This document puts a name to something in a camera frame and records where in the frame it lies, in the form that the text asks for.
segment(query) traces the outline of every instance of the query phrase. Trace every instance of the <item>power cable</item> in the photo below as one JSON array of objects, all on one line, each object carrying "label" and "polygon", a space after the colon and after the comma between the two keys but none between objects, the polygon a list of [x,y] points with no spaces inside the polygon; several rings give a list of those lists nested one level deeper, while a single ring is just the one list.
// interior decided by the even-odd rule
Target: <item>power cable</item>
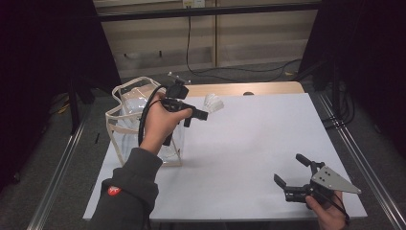
[{"label": "power cable", "polygon": [[189,17],[188,19],[189,19],[189,30],[188,30],[188,46],[187,46],[187,50],[186,50],[186,65],[188,67],[188,70],[192,74],[194,74],[198,77],[217,78],[217,79],[221,79],[221,80],[225,80],[225,81],[233,81],[233,82],[246,82],[246,81],[242,81],[242,80],[227,79],[227,78],[223,78],[223,77],[215,76],[215,75],[200,75],[200,74],[207,73],[207,72],[214,71],[214,70],[238,70],[238,71],[246,71],[246,72],[253,72],[253,73],[266,73],[266,72],[272,72],[272,71],[277,71],[277,70],[282,69],[282,71],[275,78],[265,81],[265,82],[268,82],[268,81],[274,81],[276,79],[279,79],[282,76],[284,69],[289,64],[292,64],[297,61],[301,61],[301,59],[294,59],[294,60],[288,61],[283,66],[273,68],[273,69],[266,69],[266,70],[252,70],[252,69],[234,68],[234,67],[218,67],[218,68],[211,68],[211,69],[202,70],[202,71],[192,70],[191,67],[189,66],[189,49],[190,49],[190,44],[191,44],[192,18]]},{"label": "power cable", "polygon": [[[348,50],[348,48],[349,48],[349,46],[350,46],[350,43],[352,42],[352,40],[353,40],[353,38],[354,38],[354,36],[355,36],[355,33],[356,33],[356,31],[357,31],[359,22],[360,22],[360,20],[361,20],[361,16],[362,16],[362,12],[363,12],[363,10],[364,10],[365,4],[366,4],[366,0],[363,0],[363,1],[359,4],[359,6],[360,6],[360,7],[359,7],[359,13],[358,13],[358,15],[357,15],[357,18],[356,18],[355,24],[354,24],[354,26],[353,26],[353,29],[352,29],[352,31],[351,31],[351,33],[350,33],[350,40],[349,40],[349,42],[347,43],[346,47],[344,48],[344,52],[346,52],[346,51]],[[339,42],[339,47],[341,46],[341,44],[342,44],[343,42],[344,42],[344,37],[342,37],[341,41]],[[346,111],[345,111],[345,113],[350,113],[350,112],[349,112],[350,106],[349,106],[348,101],[347,101],[347,93],[348,93],[348,90],[346,89],[346,92],[345,92],[345,95],[344,95],[343,100],[344,100],[345,103],[346,103]],[[334,128],[334,127],[336,127],[336,128],[338,128],[338,127],[343,127],[343,126],[345,126],[345,125],[347,125],[347,124],[349,124],[349,123],[351,123],[351,122],[353,121],[353,119],[354,119],[354,117],[355,117],[355,104],[354,104],[354,100],[353,100],[353,98],[352,98],[351,95],[350,95],[350,100],[351,100],[351,105],[352,105],[352,113],[351,113],[351,115],[350,115],[350,118],[347,120],[349,114],[348,114],[346,117],[343,116],[342,121],[340,121],[338,124],[335,124],[335,125],[333,125],[333,126],[326,126],[325,129],[331,129],[331,128]]]},{"label": "power cable", "polygon": [[331,198],[326,197],[324,194],[318,192],[318,191],[314,191],[313,193],[317,194],[318,196],[321,196],[323,199],[325,199],[326,201],[328,201],[328,203],[330,203],[332,206],[334,206],[338,211],[340,211],[342,214],[344,214],[345,216],[345,221],[346,221],[346,225],[349,226],[350,225],[350,216],[346,211],[346,208],[344,207],[344,203],[343,201],[340,199],[340,197],[338,197],[338,195],[336,196],[338,198],[338,200],[340,201],[340,203],[343,205],[343,207],[340,207],[340,205],[338,205],[337,203],[335,203]]},{"label": "power cable", "polygon": [[[347,98],[350,99],[351,109],[350,109],[350,105],[349,105]],[[335,124],[335,125],[325,126],[325,129],[344,127],[353,121],[353,119],[355,117],[355,102],[348,91],[345,92],[345,98],[343,98],[343,104],[345,104],[345,111],[342,115],[342,119],[340,119],[340,121],[338,121],[337,124]],[[322,122],[333,121],[334,119],[337,119],[336,115],[333,115],[327,119],[324,119],[324,120],[322,120]]]}]

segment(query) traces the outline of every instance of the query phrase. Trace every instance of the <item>aluminum rail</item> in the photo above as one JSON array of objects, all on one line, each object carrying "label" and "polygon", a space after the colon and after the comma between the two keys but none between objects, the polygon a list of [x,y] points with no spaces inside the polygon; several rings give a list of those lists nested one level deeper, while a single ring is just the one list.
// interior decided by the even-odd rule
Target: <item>aluminum rail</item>
[{"label": "aluminum rail", "polygon": [[171,17],[189,17],[189,16],[207,16],[207,15],[225,15],[255,12],[296,12],[311,11],[321,8],[337,6],[348,3],[349,1],[317,1],[303,3],[270,4],[259,6],[239,6],[239,7],[215,7],[215,8],[192,8],[176,9],[165,11],[138,11],[138,12],[120,12],[120,13],[99,13],[98,19],[101,22],[108,21],[126,21],[141,19],[157,19]]},{"label": "aluminum rail", "polygon": [[56,199],[57,191],[69,167],[69,163],[72,159],[72,155],[75,152],[75,148],[78,145],[80,136],[84,129],[84,123],[87,121],[89,117],[90,109],[91,105],[87,105],[84,111],[83,119],[79,124],[79,127],[77,128],[76,132],[73,135],[71,135],[68,144],[66,145],[65,151],[63,152],[60,158],[59,164],[56,167],[51,182],[49,183],[48,188],[44,196],[42,197],[41,201],[39,202],[38,206],[36,206],[34,215],[27,228],[28,230],[40,230],[44,227],[45,222]]}]

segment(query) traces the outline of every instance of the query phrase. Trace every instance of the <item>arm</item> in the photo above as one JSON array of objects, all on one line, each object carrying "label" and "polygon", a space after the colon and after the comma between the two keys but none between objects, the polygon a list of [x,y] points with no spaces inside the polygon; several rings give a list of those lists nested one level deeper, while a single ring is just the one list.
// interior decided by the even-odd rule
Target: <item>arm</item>
[{"label": "arm", "polygon": [[[334,203],[343,207],[341,201],[343,200],[343,193],[335,191],[337,196],[334,196]],[[336,209],[332,205],[328,207],[322,207],[312,196],[308,195],[305,198],[307,205],[317,215],[320,230],[340,230],[346,226],[346,218],[342,212]]]},{"label": "arm", "polygon": [[[154,101],[160,97],[163,95],[157,94]],[[144,229],[158,196],[154,180],[162,160],[156,155],[176,125],[191,115],[191,109],[170,113],[160,103],[151,106],[143,143],[101,185],[101,198],[90,229]]]}]

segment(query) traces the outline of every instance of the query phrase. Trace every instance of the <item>clear plastic bag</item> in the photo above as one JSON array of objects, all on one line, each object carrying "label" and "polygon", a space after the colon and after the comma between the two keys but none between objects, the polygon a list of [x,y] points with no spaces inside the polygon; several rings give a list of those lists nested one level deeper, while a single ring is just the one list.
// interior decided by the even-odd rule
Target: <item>clear plastic bag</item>
[{"label": "clear plastic bag", "polygon": [[[140,77],[115,87],[113,98],[119,103],[105,113],[106,127],[111,142],[123,165],[133,148],[138,147],[138,128],[143,109],[153,90],[159,83],[147,77]],[[181,166],[181,153],[184,140],[183,122],[173,131],[168,147],[162,146],[158,156],[164,166]]]}]

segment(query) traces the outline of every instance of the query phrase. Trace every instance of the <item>white tabletop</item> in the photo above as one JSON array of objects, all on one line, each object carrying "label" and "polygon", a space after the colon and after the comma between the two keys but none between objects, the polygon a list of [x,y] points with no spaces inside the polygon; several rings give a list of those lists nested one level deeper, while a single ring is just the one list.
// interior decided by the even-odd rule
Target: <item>white tabletop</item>
[{"label": "white tabletop", "polygon": [[[157,221],[311,219],[304,204],[286,202],[273,181],[309,183],[311,171],[295,159],[301,153],[349,177],[307,94],[221,96],[225,107],[208,121],[192,119],[185,130],[182,167],[162,167],[151,218]],[[204,98],[187,98],[201,107]],[[110,145],[85,219],[94,213],[102,180],[120,166]],[[358,195],[344,194],[352,218],[366,217]]]}]

